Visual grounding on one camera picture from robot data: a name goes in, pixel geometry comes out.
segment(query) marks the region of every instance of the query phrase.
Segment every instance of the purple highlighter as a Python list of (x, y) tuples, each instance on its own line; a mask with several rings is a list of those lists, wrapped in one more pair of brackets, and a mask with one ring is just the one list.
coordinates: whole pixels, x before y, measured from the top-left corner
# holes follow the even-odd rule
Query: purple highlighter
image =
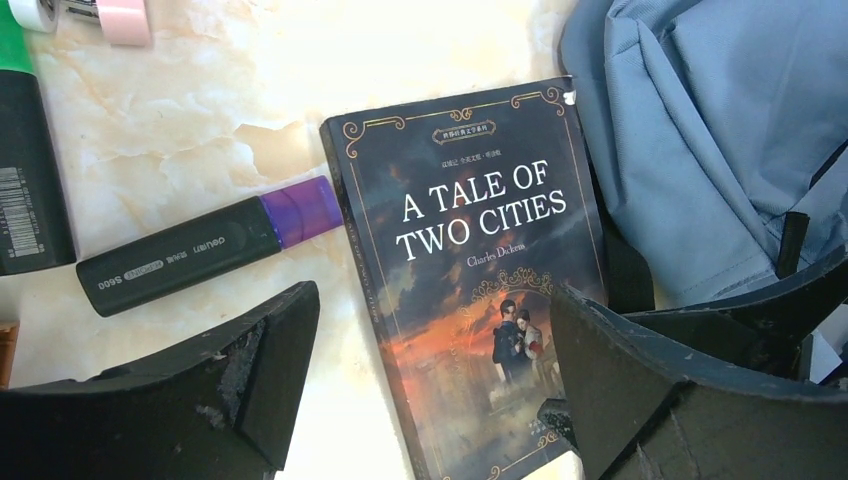
[(342, 225), (324, 176), (251, 197), (77, 264), (103, 317), (289, 249)]

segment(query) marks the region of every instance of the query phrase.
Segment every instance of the blue backpack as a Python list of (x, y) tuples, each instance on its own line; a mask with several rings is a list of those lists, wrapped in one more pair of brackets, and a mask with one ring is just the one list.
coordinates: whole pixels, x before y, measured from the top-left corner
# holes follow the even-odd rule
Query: blue backpack
[(565, 26), (601, 196), (671, 307), (848, 242), (848, 3), (583, 0)]

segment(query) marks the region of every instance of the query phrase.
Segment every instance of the green cap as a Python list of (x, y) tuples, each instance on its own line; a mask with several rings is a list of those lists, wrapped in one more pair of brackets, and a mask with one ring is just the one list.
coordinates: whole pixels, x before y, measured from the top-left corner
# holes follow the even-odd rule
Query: green cap
[(0, 70), (35, 73), (26, 49), (24, 29), (12, 16), (7, 0), (0, 0)]

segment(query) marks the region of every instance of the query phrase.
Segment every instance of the beige marble tabletop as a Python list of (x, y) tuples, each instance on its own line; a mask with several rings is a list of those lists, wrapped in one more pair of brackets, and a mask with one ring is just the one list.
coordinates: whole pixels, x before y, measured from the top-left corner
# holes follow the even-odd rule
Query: beige marble tabletop
[[(330, 115), (559, 75), (573, 4), (147, 0), (147, 49), (68, 17), (29, 34), (80, 259), (328, 174), (318, 127)], [(342, 229), (108, 319), (71, 266), (3, 278), (0, 318), (21, 322), (11, 386), (87, 379), (305, 279), (322, 312), (277, 478), (411, 478)], [(528, 478), (580, 476), (569, 453)]]

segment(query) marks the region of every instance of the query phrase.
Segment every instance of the black strap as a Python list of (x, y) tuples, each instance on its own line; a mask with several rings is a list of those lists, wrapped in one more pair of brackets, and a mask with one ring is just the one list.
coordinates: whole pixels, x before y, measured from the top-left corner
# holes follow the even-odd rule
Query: black strap
[(780, 239), (780, 252), (777, 254), (775, 275), (783, 279), (798, 271), (801, 260), (801, 247), (807, 236), (810, 217), (805, 213), (789, 212), (783, 223), (783, 236)]
[(606, 256), (606, 287), (610, 310), (625, 315), (654, 310), (654, 283), (645, 258), (621, 235), (607, 212), (595, 170), (589, 162), (592, 186), (598, 202), (601, 225), (604, 229)]

